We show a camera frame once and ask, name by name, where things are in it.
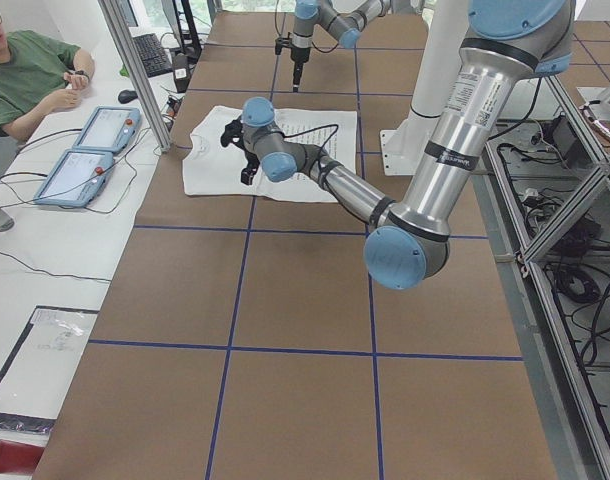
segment computer mouse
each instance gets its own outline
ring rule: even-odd
[[[138,94],[135,90],[122,90],[118,94],[118,101],[120,103],[129,103],[136,98],[138,98]]]

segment red cylinder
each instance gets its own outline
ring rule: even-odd
[[[0,473],[32,475],[43,450],[36,445],[0,439]]]

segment white cloth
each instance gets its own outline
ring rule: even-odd
[[[190,134],[192,151],[183,160],[183,183],[187,195],[259,195],[291,202],[335,202],[304,174],[289,180],[271,182],[259,168],[252,185],[240,182],[247,165],[245,154],[234,145],[223,148],[220,138],[225,125],[241,115],[241,110],[216,106]],[[278,109],[276,124],[290,135],[318,126],[338,124],[339,129],[325,149],[330,156],[356,172],[356,112]],[[333,128],[318,130],[289,141],[322,145]]]

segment person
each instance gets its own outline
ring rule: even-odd
[[[94,75],[82,48],[25,30],[5,33],[0,14],[0,136],[27,141],[43,119],[80,102]]]

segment wristwatch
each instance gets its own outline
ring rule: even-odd
[[[90,80],[89,75],[87,75],[87,72],[85,72],[85,70],[76,70],[74,72],[74,75],[85,75],[87,77],[87,80]]]

